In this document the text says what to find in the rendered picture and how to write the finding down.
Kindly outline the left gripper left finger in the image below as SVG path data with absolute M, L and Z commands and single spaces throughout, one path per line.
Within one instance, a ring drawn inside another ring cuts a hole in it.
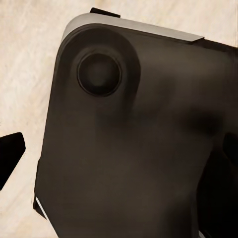
M 0 191 L 26 151 L 21 132 L 0 137 Z

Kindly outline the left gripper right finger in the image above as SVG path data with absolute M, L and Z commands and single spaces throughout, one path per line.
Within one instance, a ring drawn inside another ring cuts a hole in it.
M 238 172 L 238 134 L 226 132 L 222 149 Z

